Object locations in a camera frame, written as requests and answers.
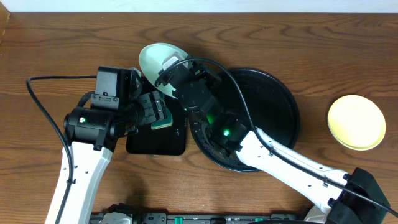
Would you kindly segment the mint green plate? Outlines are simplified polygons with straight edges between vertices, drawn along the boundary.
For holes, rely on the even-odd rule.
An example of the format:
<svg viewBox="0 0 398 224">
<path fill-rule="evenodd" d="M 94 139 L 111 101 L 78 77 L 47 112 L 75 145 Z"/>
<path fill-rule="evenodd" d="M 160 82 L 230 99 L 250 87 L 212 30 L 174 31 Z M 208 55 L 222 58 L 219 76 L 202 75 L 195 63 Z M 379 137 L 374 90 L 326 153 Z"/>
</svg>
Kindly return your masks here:
<svg viewBox="0 0 398 224">
<path fill-rule="evenodd" d="M 139 65 L 144 76 L 155 86 L 156 79 L 162 69 L 162 62 L 172 53 L 180 52 L 184 56 L 188 54 L 177 46 L 167 43 L 156 43 L 144 47 L 139 54 Z"/>
</svg>

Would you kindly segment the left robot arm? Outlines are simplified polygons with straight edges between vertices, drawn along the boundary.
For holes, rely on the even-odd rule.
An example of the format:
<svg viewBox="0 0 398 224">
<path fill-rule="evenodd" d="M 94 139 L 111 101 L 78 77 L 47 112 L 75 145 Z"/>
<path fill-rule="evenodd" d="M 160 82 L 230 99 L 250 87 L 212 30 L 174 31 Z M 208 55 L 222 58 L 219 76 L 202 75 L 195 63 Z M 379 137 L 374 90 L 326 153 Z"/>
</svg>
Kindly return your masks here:
<svg viewBox="0 0 398 224">
<path fill-rule="evenodd" d="M 118 139 L 164 120 L 164 94 L 152 91 L 112 108 L 118 98 L 88 92 L 64 120 L 62 165 L 46 223 L 89 223 Z"/>
</svg>

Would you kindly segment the green scrubbing sponge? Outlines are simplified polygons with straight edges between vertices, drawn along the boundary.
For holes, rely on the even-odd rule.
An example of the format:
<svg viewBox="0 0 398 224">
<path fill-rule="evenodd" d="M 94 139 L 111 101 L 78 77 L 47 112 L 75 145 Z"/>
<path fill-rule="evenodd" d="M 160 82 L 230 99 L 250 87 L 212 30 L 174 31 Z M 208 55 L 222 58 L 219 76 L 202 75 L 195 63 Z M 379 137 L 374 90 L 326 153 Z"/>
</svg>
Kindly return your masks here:
<svg viewBox="0 0 398 224">
<path fill-rule="evenodd" d="M 166 116 L 163 120 L 156 121 L 151 124 L 152 130 L 167 128 L 173 124 L 173 118 L 172 118 L 172 114 L 171 114 L 170 110 L 168 108 L 166 108 L 165 112 L 166 112 Z"/>
</svg>

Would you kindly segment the yellow plate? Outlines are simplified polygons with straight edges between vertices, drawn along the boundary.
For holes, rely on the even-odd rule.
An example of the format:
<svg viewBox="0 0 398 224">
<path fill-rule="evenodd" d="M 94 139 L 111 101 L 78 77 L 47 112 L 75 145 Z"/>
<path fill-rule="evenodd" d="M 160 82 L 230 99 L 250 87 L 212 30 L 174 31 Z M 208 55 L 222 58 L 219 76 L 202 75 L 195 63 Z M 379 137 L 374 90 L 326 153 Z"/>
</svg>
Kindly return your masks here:
<svg viewBox="0 0 398 224">
<path fill-rule="evenodd" d="M 386 120 L 380 108 L 359 95 L 335 100 L 328 110 L 327 124 L 341 145 L 355 151 L 377 147 L 386 134 Z"/>
</svg>

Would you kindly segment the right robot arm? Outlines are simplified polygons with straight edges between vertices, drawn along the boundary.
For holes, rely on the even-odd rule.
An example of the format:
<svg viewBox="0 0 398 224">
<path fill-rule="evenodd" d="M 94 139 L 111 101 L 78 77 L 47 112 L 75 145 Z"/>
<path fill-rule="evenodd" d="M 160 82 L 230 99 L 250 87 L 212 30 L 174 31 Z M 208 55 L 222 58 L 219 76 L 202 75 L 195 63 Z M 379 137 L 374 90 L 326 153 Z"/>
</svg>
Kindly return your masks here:
<svg viewBox="0 0 398 224">
<path fill-rule="evenodd" d="M 165 86 L 165 94 L 178 99 L 190 115 L 205 125 L 209 123 L 207 108 L 217 102 L 204 78 L 209 71 L 203 63 L 208 61 L 188 58 L 152 66 L 153 85 Z M 235 150 L 238 159 L 272 175 L 312 201 L 314 206 L 304 223 L 381 223 L 387 213 L 397 215 L 369 172 L 357 168 L 348 174 L 323 166 L 281 145 L 255 127 L 240 86 L 231 72 L 215 61 L 211 64 L 220 67 L 231 80 L 250 127 Z"/>
</svg>

